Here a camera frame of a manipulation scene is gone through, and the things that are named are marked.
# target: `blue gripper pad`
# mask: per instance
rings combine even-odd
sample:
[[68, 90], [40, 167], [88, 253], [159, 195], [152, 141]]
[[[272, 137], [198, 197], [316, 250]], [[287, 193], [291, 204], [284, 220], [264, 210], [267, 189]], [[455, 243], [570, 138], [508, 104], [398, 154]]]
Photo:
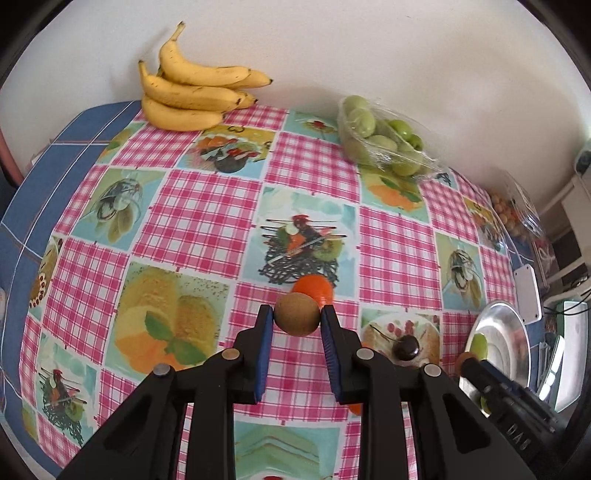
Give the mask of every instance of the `blue gripper pad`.
[[325, 309], [322, 309], [320, 315], [320, 335], [322, 336], [322, 346], [324, 347], [324, 358], [326, 368], [329, 372], [330, 389], [335, 395], [336, 401], [341, 401], [340, 387], [340, 365], [339, 358], [336, 355], [335, 341], [330, 330], [330, 323]]
[[269, 370], [269, 356], [271, 355], [271, 341], [273, 338], [273, 309], [269, 308], [265, 316], [265, 326], [262, 331], [261, 351], [256, 363], [255, 397], [260, 402], [265, 386], [267, 385], [267, 372]]

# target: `banana bunch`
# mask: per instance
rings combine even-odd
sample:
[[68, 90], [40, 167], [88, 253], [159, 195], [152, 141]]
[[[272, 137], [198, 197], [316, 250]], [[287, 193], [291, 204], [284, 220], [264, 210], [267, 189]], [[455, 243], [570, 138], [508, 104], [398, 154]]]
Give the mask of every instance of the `banana bunch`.
[[204, 67], [189, 62], [177, 43], [184, 28], [184, 22], [179, 23], [160, 48], [156, 75], [142, 60], [138, 62], [145, 117], [157, 128], [177, 132], [204, 130], [221, 123], [225, 112], [256, 103], [254, 95], [240, 89], [264, 87], [273, 81], [263, 72], [246, 67]]

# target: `silver bowl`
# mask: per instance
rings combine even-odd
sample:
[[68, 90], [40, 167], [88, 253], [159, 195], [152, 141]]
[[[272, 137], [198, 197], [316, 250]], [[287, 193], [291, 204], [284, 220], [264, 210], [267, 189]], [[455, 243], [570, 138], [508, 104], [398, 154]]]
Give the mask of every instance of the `silver bowl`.
[[[472, 326], [466, 342], [466, 352], [470, 351], [475, 333], [482, 333], [486, 337], [486, 359], [492, 365], [522, 387], [530, 384], [530, 341], [521, 317], [509, 303], [496, 300], [482, 310]], [[461, 377], [459, 387], [479, 404], [480, 394], [468, 380]]]

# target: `table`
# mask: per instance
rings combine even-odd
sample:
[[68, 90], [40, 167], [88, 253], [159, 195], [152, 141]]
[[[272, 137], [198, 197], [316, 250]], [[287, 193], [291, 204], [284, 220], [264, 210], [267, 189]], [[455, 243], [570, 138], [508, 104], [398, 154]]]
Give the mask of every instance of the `table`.
[[[178, 133], [147, 124], [138, 102], [83, 112], [0, 225], [7, 420], [55, 475], [155, 363], [201, 363], [312, 272], [362, 340], [388, 354], [373, 332], [412, 332], [453, 373], [478, 312], [515, 304], [490, 208], [451, 170], [419, 185], [359, 170], [314, 115], [256, 106]], [[263, 399], [235, 409], [238, 478], [356, 478], [360, 432], [330, 392], [319, 332], [275, 328]], [[187, 442], [185, 430], [179, 478]]]

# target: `basket of fruit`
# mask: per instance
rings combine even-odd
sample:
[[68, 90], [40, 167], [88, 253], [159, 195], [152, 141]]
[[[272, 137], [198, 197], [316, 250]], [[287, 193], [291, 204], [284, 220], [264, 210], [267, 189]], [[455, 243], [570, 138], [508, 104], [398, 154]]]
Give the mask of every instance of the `basket of fruit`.
[[417, 179], [443, 171], [426, 145], [433, 139], [426, 127], [359, 95], [341, 101], [338, 126], [345, 155], [354, 163]]

